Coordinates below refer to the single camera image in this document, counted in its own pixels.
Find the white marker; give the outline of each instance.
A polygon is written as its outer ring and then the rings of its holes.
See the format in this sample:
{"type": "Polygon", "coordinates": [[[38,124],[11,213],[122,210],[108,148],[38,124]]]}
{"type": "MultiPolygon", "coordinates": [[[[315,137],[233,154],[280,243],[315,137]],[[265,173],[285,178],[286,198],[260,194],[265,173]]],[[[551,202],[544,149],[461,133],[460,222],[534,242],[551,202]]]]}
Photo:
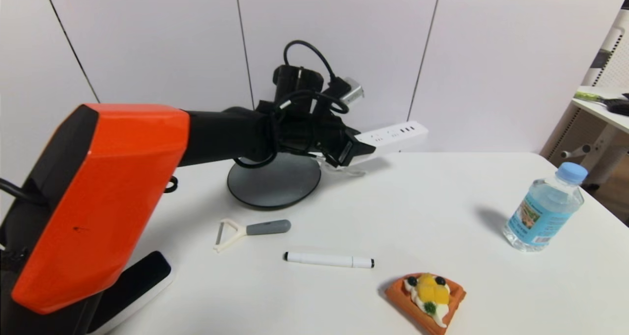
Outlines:
{"type": "Polygon", "coordinates": [[[346,268],[370,269],[375,266],[375,261],[368,257],[308,254],[305,252],[285,252],[284,260],[303,264],[345,266],[346,268]]]}

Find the bottle label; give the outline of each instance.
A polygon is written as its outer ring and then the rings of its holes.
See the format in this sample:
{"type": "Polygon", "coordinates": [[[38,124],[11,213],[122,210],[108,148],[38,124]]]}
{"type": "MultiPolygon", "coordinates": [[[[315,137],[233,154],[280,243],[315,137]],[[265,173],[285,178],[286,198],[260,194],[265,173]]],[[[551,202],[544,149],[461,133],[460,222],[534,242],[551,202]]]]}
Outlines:
{"type": "Polygon", "coordinates": [[[515,214],[509,220],[509,227],[524,243],[544,246],[557,234],[572,213],[560,214],[546,210],[527,194],[515,214]]]}

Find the black round base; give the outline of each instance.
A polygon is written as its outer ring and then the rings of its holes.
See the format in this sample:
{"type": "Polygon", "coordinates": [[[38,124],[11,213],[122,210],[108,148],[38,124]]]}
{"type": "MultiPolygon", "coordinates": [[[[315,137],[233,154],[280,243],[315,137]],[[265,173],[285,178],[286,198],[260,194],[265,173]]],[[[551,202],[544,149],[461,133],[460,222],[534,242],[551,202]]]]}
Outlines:
{"type": "Polygon", "coordinates": [[[257,169],[234,165],[227,176],[229,192],[254,207],[283,208],[308,196],[321,180],[319,164],[309,157],[279,153],[257,169]]]}

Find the water bottle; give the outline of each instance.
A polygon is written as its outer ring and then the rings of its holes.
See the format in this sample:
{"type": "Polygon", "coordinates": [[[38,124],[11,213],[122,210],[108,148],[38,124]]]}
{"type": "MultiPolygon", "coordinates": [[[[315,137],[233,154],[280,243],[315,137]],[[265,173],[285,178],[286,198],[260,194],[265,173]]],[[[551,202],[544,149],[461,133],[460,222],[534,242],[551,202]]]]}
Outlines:
{"type": "Polygon", "coordinates": [[[540,251],[583,204],[579,185],[588,171],[564,162],[555,176],[537,179],[503,228],[505,237],[519,251],[540,251]]]}

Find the gray handle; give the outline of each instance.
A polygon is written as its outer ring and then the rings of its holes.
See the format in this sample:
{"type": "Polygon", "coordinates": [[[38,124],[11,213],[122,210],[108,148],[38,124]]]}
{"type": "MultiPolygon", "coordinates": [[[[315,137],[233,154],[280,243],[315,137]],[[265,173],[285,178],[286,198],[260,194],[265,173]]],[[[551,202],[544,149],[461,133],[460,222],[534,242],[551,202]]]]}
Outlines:
{"type": "Polygon", "coordinates": [[[250,224],[247,226],[247,236],[255,236],[258,234],[286,233],[289,229],[290,221],[288,220],[250,224]]]}

